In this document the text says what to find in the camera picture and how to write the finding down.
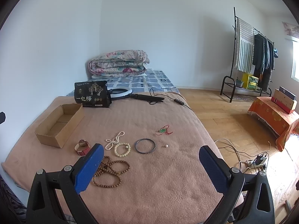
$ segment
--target brown box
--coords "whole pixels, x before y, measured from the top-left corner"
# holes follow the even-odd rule
[[[297,106],[297,101],[292,100],[287,95],[285,95],[283,92],[279,91],[278,89],[275,89],[274,98],[282,102],[285,106],[287,106],[290,110],[294,110]]]
[[[81,119],[82,104],[60,105],[36,129],[41,144],[62,148]]]

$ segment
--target blue bangle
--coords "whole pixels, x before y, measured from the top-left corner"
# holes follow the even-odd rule
[[[136,148],[136,145],[137,145],[138,142],[143,141],[143,140],[149,140],[149,141],[151,141],[152,143],[154,143],[154,145],[155,145],[154,148],[153,148],[152,150],[150,150],[149,152],[140,152],[140,151],[138,151],[137,148]],[[152,152],[156,149],[156,143],[155,143],[153,140],[148,139],[148,138],[142,138],[142,139],[136,141],[135,144],[134,144],[134,146],[135,146],[135,150],[136,150],[137,152],[141,153],[141,154],[149,154],[149,153],[152,153]]]

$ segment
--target striped towel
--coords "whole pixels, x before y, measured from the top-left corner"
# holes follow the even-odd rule
[[[236,46],[235,46],[235,68],[239,71],[250,73],[253,51],[254,51],[254,28],[237,18],[236,26]]]

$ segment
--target pink blanket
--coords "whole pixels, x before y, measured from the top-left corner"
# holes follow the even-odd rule
[[[180,95],[172,93],[171,96],[185,101]],[[28,127],[2,163],[17,184],[30,191],[38,169],[52,172],[73,165],[79,158],[74,146],[80,139],[86,139],[91,146],[96,142],[105,146],[106,139],[124,131],[120,142],[129,143],[131,152],[118,158],[113,150],[105,150],[112,161],[126,160],[131,165],[130,170],[121,175],[121,185],[100,188],[91,181],[87,190],[80,194],[98,222],[195,224],[206,220],[222,195],[216,192],[201,165],[198,151],[201,146],[209,145],[217,156],[221,155],[190,109],[167,97],[164,103],[155,105],[121,99],[114,101],[110,108],[84,108],[85,117],[62,149],[40,144],[35,128],[57,106],[74,102],[72,97],[56,98]],[[167,124],[170,125],[168,132],[173,133],[157,136],[155,132]],[[138,153],[134,142],[140,138],[151,138],[157,149],[151,154]],[[99,183],[107,185],[113,181],[106,174],[98,178]],[[58,196],[64,212],[70,214],[60,191]]]

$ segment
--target blue gripper pad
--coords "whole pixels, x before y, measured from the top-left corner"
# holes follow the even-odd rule
[[[97,171],[101,161],[104,157],[104,148],[100,144],[95,144],[89,153],[83,159],[83,166],[80,166],[80,169],[76,170],[76,175],[74,176],[75,190],[77,194],[87,189],[90,180]]]
[[[205,147],[201,147],[199,150],[199,160],[211,179],[216,191],[225,194],[229,188],[228,178]]]

